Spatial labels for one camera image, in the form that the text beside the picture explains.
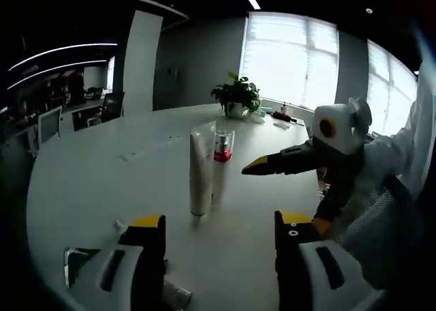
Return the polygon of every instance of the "gray wall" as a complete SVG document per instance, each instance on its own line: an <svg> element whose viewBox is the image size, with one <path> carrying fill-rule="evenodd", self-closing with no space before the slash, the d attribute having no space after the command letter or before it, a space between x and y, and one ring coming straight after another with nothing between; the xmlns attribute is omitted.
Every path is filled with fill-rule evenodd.
<svg viewBox="0 0 436 311"><path fill-rule="evenodd" d="M185 23L161 35L156 70L176 70L177 89L156 90L155 109L213 103L211 89L228 81L227 72L238 73L245 18ZM336 103L350 97L365 98L368 89L367 41L339 31L339 76ZM279 110L281 104L264 100L262 106ZM293 117L309 127L313 112L290 107Z"/></svg>
<svg viewBox="0 0 436 311"><path fill-rule="evenodd" d="M162 17L136 10L124 60L125 115L153 109L153 82L161 25Z"/></svg>
<svg viewBox="0 0 436 311"><path fill-rule="evenodd" d="M214 103L211 90L238 73L245 18L192 22L162 32L156 70L177 70L178 89L155 92L155 110Z"/></svg>
<svg viewBox="0 0 436 311"><path fill-rule="evenodd" d="M108 66L86 67L83 72L83 86L87 90L89 87L106 87L106 71Z"/></svg>

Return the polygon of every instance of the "window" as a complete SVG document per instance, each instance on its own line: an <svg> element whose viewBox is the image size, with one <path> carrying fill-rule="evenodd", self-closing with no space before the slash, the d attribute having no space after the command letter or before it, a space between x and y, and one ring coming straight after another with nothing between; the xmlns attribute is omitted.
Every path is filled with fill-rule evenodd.
<svg viewBox="0 0 436 311"><path fill-rule="evenodd" d="M106 75L106 88L112 89L114 84L114 66L115 66L115 57L111 57L108 64L108 73Z"/></svg>
<svg viewBox="0 0 436 311"><path fill-rule="evenodd" d="M407 121L416 99L414 74L381 46L368 41L369 83L367 102L373 124L370 131L396 134Z"/></svg>
<svg viewBox="0 0 436 311"><path fill-rule="evenodd" d="M240 75L254 82L268 100L309 110L334 103L336 26L293 14L250 13Z"/></svg>

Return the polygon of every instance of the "white round table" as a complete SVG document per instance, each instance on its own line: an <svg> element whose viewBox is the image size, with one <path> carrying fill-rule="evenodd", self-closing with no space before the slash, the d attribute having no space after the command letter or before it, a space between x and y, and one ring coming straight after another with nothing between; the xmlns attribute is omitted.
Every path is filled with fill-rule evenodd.
<svg viewBox="0 0 436 311"><path fill-rule="evenodd" d="M217 120L235 130L222 201L202 223L189 212L189 133ZM40 149L27 198L31 258L45 283L71 302L66 248L103 248L118 239L114 219L166 215L166 278L193 292L190 310L278 310L274 211L309 217L319 203L315 171L244 176L256 158L307 140L287 130L226 119L216 104L125 117L50 140Z"/></svg>

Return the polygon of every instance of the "white flower pot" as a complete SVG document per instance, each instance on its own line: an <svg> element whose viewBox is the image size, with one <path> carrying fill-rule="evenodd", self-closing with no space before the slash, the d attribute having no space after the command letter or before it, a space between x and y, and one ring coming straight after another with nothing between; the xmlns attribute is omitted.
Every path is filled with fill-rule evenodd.
<svg viewBox="0 0 436 311"><path fill-rule="evenodd" d="M248 108L241 103L227 103L227 116L234 119L242 119L247 113Z"/></svg>

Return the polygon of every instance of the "potted plant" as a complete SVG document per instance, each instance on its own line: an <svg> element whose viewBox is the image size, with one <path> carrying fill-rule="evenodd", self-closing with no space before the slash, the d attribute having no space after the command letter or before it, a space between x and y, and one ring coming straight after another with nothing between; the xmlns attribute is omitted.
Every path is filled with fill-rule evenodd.
<svg viewBox="0 0 436 311"><path fill-rule="evenodd" d="M246 110L254 112L259 108L259 89L253 83L249 83L247 77L239 78L232 72L229 72L228 76L233 79L233 85L218 85L212 90L211 95L224 108L227 117L241 119Z"/></svg>

